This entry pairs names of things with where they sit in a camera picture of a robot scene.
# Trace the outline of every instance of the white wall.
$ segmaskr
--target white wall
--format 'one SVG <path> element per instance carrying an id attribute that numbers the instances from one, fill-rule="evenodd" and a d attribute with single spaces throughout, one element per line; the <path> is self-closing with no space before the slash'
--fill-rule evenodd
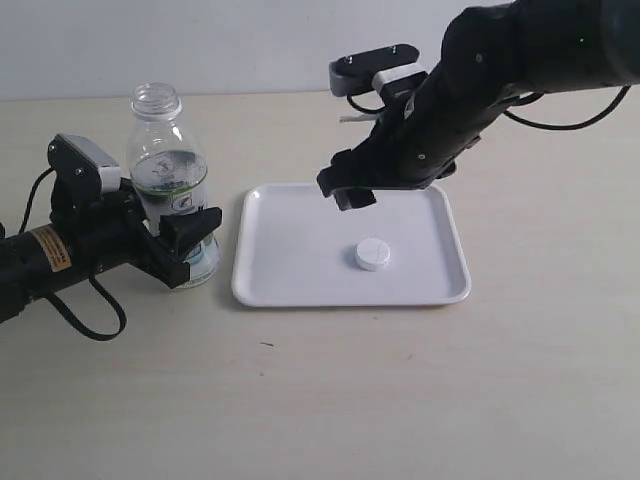
<path id="1" fill-rule="evenodd" d="M 469 3 L 498 0 L 4 0 L 0 99 L 325 89 L 342 55 L 412 43 L 430 68 Z"/>

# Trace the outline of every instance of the white bottle cap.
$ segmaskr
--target white bottle cap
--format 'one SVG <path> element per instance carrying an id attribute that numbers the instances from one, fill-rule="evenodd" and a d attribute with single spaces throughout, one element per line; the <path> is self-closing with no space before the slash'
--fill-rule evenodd
<path id="1" fill-rule="evenodd" d="M 356 248 L 356 262 L 363 270 L 377 272 L 391 260 L 391 248 L 378 238 L 368 238 Z"/>

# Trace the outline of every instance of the plastic bottle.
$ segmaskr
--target plastic bottle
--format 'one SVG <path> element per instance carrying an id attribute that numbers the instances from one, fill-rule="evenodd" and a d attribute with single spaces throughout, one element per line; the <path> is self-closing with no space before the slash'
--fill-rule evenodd
<path id="1" fill-rule="evenodd" d="M 159 232 L 162 215 L 186 215 L 207 208 L 207 163 L 200 142 L 180 114 L 182 102 L 171 85 L 147 83 L 133 93 L 136 125 L 127 145 L 131 180 L 149 219 Z M 191 252 L 191 279 L 179 288 L 202 285 L 220 261 L 213 234 Z"/>

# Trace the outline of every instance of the white tray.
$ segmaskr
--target white tray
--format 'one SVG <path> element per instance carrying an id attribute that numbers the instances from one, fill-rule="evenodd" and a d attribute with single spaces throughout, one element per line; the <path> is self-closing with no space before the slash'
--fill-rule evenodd
<path id="1" fill-rule="evenodd" d="M 340 212 L 313 184 L 271 184 L 244 203 L 232 287 L 251 307 L 442 306 L 464 300 L 471 279 L 451 208 L 438 187 L 376 192 L 371 207 Z M 360 269 L 356 245 L 391 247 L 378 272 Z"/>

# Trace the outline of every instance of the beige table surface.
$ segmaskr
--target beige table surface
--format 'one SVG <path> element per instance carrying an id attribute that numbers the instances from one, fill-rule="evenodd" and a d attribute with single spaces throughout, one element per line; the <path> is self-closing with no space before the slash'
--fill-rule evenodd
<path id="1" fill-rule="evenodd" d="M 614 93 L 521 112 L 583 120 Z M 185 107 L 225 211 L 221 270 L 181 293 L 129 267 L 105 274 L 130 316 L 110 344 L 42 302 L 1 325 L 0 479 L 640 476 L 640 95 L 578 133 L 500 120 L 460 160 L 441 186 L 474 289 L 441 310 L 241 307 L 229 285 L 244 192 L 313 181 L 369 126 L 339 125 L 350 110 L 327 93 Z M 9 233 L 55 133 L 122 159 L 132 124 L 125 99 L 0 103 Z M 32 226 L 47 220 L 50 185 Z M 63 297 L 114 327 L 86 285 Z"/>

